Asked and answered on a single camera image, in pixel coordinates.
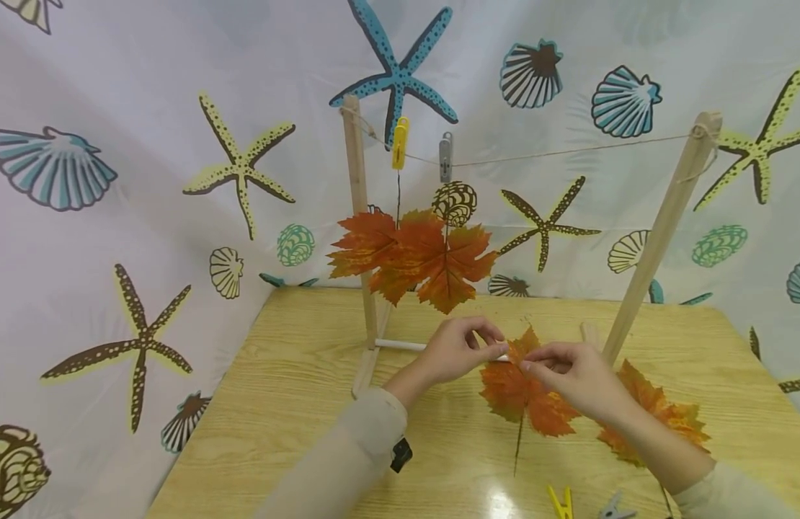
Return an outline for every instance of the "wooden table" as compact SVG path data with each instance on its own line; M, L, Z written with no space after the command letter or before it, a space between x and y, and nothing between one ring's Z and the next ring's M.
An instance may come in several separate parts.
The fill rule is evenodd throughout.
M528 323L538 338L578 340L582 319L608 335L618 303L479 296L454 315L484 313L508 338ZM387 339L426 342L443 316L407 295ZM351 401L365 338L359 290L282 288L262 313L215 393L149 519L250 518L279 478ZM413 358L383 350L374 384ZM701 405L720 459L760 477L800 512L800 414L721 312L645 305L622 351L675 402ZM614 491L641 519L666 517L649 472L618 462L580 417L577 434L543 438L489 413L481 376L434 388L412 410L414 458L364 497L355 518L552 518L546 486L573 490L577 518L596 518ZM311 490L306 488L306 498Z

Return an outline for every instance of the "orange maple leaf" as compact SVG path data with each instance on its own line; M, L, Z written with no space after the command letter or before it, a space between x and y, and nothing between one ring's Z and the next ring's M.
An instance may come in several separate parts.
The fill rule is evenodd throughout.
M617 372L617 376L625 388L628 389L628 393L648 413L651 413L657 420L663 422L680 436L708 452L702 443L710 439L711 436L702 432L702 428L706 424L697 420L697 415L700 412L699 405L669 403L662 387L654 387L628 360L623 362L622 368ZM645 463L642 463L634 449L613 428L603 425L602 431L599 432L597 438L607 443L620 460L633 463L636 466L645 466Z
M525 414L533 429L544 436L575 433L570 420L581 416L561 395L547 391L535 378L527 377L518 367L531 350L541 346L533 327L520 339L509 340L509 362L490 362L481 370L484 389L481 396L493 413L510 422L521 422Z
M446 237L443 226L443 220L432 210L406 213L395 234L399 246L389 252L385 264L388 272L372 278L372 290L380 291L396 305L404 293L401 288L426 280L417 291L418 299L444 314L475 299L475 287L466 280L486 278L498 253L481 256L489 246L489 233L480 225L453 229Z
M335 244L343 250L331 252L331 278L359 275L386 261L396 246L394 218L385 213L357 213L339 222L347 233Z

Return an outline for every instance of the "sleeve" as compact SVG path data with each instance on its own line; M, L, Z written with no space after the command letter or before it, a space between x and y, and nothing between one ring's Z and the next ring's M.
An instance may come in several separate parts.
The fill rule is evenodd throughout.
M344 518L391 465L406 418L393 394L368 389L283 477L254 518Z
M674 496L684 519L799 519L800 515L743 472L717 463L704 479Z

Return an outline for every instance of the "backdrop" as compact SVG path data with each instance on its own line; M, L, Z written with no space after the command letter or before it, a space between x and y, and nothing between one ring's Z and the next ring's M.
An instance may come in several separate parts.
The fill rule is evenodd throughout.
M721 309L800 409L800 0L0 0L0 519L142 517L270 291L357 284L345 92L460 163L720 110L650 299ZM621 299L683 143L455 168L508 251L478 290ZM399 176L426 208L437 167Z

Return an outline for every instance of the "yellow clothespin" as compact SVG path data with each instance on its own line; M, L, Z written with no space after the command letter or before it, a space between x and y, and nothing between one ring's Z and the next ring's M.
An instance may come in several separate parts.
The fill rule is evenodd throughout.
M391 169L402 169L406 163L406 138L409 137L409 117L401 117L394 127L394 146L391 147Z
M551 494L556 517L558 519L573 519L573 499L570 497L570 487L564 487L564 503L559 502L559 498L556 497L553 490L553 485L547 485L547 492Z

